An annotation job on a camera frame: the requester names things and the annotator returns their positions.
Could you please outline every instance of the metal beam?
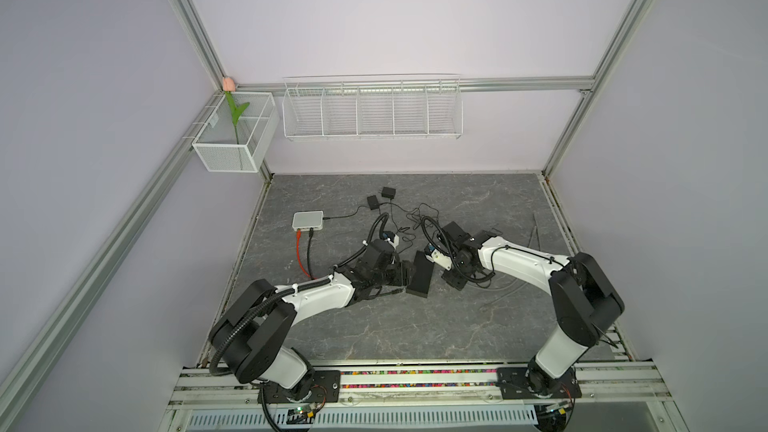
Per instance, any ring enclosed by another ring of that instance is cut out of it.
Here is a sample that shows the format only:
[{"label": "metal beam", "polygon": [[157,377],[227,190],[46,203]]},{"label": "metal beam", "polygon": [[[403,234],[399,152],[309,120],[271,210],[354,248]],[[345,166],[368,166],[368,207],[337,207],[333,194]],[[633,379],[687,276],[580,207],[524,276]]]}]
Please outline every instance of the metal beam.
[{"label": "metal beam", "polygon": [[624,18],[621,20],[616,34],[614,34],[608,49],[605,51],[605,54],[594,73],[594,85],[591,87],[591,91],[585,92],[582,95],[581,100],[576,106],[576,110],[571,115],[571,119],[568,120],[568,124],[560,135],[560,139],[558,139],[558,142],[555,144],[549,160],[547,160],[547,164],[544,167],[545,177],[550,177],[554,169],[562,160],[568,145],[576,135],[576,131],[591,110],[596,97],[605,87],[611,72],[613,72],[621,55],[627,49],[627,45],[630,42],[632,35],[634,35],[640,22],[645,18],[653,1],[654,0],[632,0],[630,3],[629,9],[624,14]]},{"label": "metal beam", "polygon": [[0,432],[7,432],[21,419],[24,410],[40,389],[48,373],[62,356],[74,334],[136,243],[144,227],[187,165],[192,140],[210,115],[220,95],[214,94],[154,174],[144,190],[96,256],[91,259],[72,290],[24,352],[0,385]]},{"label": "metal beam", "polygon": [[173,6],[184,31],[187,32],[192,46],[200,57],[200,62],[203,63],[210,80],[214,83],[214,87],[221,88],[221,78],[226,74],[192,0],[170,0],[170,4]]},{"label": "metal beam", "polygon": [[[343,85],[363,86],[363,87],[391,87],[399,85],[439,85],[437,80],[394,80],[394,81],[375,81],[375,82],[344,82]],[[462,92],[509,92],[515,90],[590,90],[594,85],[594,79],[589,76],[570,76],[570,77],[513,77],[513,78],[491,78],[491,79],[461,79],[459,89]],[[308,82],[302,84],[302,87],[312,88],[338,88],[342,82]],[[274,96],[284,96],[286,91],[285,83],[247,83],[239,84],[238,91],[242,92],[272,92]]]}]

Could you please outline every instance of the wire basket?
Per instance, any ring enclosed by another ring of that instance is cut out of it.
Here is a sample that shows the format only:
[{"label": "wire basket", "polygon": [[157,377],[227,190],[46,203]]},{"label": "wire basket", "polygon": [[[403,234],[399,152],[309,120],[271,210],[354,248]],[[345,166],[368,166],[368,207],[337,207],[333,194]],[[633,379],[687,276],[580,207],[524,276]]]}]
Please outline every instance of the wire basket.
[{"label": "wire basket", "polygon": [[232,92],[232,98],[237,105],[250,102],[236,133],[222,96],[192,147],[212,172],[258,172],[280,121],[275,100],[268,92]]},{"label": "wire basket", "polygon": [[290,140],[398,139],[462,134],[458,80],[286,86]]}]

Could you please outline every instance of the robotic arm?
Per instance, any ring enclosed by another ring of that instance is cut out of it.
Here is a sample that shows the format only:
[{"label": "robotic arm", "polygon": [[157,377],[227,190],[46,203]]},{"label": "robotic arm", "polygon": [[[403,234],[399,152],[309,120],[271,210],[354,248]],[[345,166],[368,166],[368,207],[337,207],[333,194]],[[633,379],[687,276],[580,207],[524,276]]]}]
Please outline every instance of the robotic arm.
[{"label": "robotic arm", "polygon": [[[394,238],[379,235],[358,253],[354,266],[345,265],[324,278],[291,286],[273,287],[265,280],[251,284],[210,332],[216,348],[212,374],[231,371],[242,384],[270,380],[290,399],[305,399],[314,370],[297,351],[283,347],[290,327],[332,308],[375,298],[378,294],[371,296],[372,290],[384,285],[408,285],[413,264],[399,260]],[[488,232],[471,236],[454,222],[438,228],[438,240],[447,245],[443,251],[450,256],[430,245],[427,258],[446,270],[443,278],[456,289],[485,269],[520,278],[552,296],[558,325],[525,372],[525,385],[539,397],[550,397],[560,388],[570,367],[624,311],[624,303],[588,254],[546,254]],[[427,261],[417,263],[432,267]],[[257,317],[264,320],[257,323]],[[229,370],[218,369],[220,358]]]}]

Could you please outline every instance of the gray table surface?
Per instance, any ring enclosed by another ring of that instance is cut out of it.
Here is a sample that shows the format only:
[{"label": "gray table surface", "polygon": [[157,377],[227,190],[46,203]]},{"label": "gray table surface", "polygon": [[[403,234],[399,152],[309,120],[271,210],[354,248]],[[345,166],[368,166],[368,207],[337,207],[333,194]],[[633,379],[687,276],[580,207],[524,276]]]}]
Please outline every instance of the gray table surface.
[{"label": "gray table surface", "polygon": [[[296,260],[294,212],[322,210],[325,216],[343,216],[366,203],[382,187],[397,189],[393,202],[405,209],[425,202],[436,207],[442,225],[456,221],[467,232],[496,228],[511,242],[527,245],[538,223],[537,244],[555,254],[568,254],[546,196],[534,174],[344,175],[274,177],[264,208],[246,250],[233,298],[259,278],[272,284],[302,282],[306,277]],[[390,212],[390,206],[382,207]],[[399,227],[411,226],[405,213],[394,208]],[[428,213],[427,207],[422,212]],[[362,208],[353,217],[324,221],[312,240],[312,271],[328,273],[330,266],[360,248],[378,216]],[[306,254],[306,233],[300,252]],[[426,245],[419,232],[413,254]],[[555,326],[550,297],[531,284],[517,282],[504,291],[481,290],[468,284],[463,291],[449,287],[438,267],[428,298],[396,294],[336,309],[296,324],[285,345],[309,360],[343,359],[487,359],[528,361]],[[513,281],[497,275],[492,287]],[[495,302],[495,299],[516,290]],[[583,360],[611,360],[609,346],[600,344]]]}]

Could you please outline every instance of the red wire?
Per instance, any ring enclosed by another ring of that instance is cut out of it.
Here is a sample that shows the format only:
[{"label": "red wire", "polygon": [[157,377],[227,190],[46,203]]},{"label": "red wire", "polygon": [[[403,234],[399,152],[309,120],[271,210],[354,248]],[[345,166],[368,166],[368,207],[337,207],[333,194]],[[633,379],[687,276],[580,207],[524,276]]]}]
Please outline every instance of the red wire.
[{"label": "red wire", "polygon": [[309,274],[306,273],[306,270],[304,270],[304,266],[301,264],[301,255],[299,254],[299,239],[301,238],[301,230],[296,231],[296,258],[299,259],[299,267],[301,267],[301,271],[304,272],[304,275],[306,275],[309,278],[312,278]]}]

